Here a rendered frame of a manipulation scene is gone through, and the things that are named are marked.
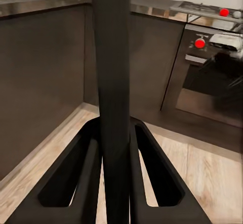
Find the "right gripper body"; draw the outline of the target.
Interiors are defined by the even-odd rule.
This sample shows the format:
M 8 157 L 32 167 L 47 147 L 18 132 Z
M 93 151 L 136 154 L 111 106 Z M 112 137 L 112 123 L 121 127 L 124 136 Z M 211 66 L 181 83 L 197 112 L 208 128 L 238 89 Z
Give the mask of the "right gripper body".
M 222 52 L 215 54 L 216 68 L 223 71 L 227 71 L 228 73 L 232 73 L 234 76 L 230 76 L 230 75 L 226 75 L 226 76 L 235 79 L 243 74 L 243 66 L 238 64 L 233 64 L 232 61 L 243 63 L 243 57 L 234 58 L 231 57 L 230 54 L 226 54 Z

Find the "poster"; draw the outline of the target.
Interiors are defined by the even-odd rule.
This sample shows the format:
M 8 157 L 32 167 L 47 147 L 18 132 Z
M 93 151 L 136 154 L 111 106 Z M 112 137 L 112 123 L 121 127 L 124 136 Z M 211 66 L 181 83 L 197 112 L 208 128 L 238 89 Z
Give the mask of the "poster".
M 107 224 L 130 224 L 130 0 L 92 0 Z

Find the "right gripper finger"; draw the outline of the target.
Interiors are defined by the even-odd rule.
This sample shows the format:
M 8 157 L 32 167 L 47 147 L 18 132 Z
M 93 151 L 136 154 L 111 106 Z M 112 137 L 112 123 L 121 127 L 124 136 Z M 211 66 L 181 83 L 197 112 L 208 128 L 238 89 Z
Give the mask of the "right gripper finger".
M 223 70 L 217 69 L 216 68 L 216 63 L 214 63 L 214 61 L 207 60 L 200 67 L 198 67 L 197 70 L 195 70 L 191 74 L 191 79 L 197 78 L 197 77 L 202 76 L 202 75 L 204 75 L 206 73 L 209 73 L 211 71 L 214 71 L 215 73 L 218 73 L 218 74 L 222 73 L 222 74 L 234 76 L 232 73 L 228 73 L 227 71 L 223 71 Z
M 243 63 L 240 63 L 240 62 L 232 61 L 232 63 L 243 66 Z M 226 93 L 237 91 L 240 89 L 243 89 L 243 74 L 241 76 L 239 76 L 238 78 L 235 78 L 235 81 L 233 81 L 231 84 L 229 84 L 228 86 L 223 88 L 222 93 L 226 94 Z

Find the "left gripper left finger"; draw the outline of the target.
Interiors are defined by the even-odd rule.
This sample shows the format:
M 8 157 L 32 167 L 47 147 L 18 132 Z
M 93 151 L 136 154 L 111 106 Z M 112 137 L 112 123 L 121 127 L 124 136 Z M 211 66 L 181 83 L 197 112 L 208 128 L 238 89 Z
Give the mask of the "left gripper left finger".
M 85 123 L 4 224 L 95 224 L 102 159 L 97 117 Z

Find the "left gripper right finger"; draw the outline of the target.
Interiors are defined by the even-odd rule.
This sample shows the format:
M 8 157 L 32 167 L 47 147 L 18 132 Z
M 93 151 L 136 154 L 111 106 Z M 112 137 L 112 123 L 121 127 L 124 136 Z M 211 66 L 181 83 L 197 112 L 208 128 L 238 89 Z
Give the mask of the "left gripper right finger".
M 147 204 L 139 150 L 158 207 Z M 130 116 L 130 224 L 213 224 L 147 125 Z

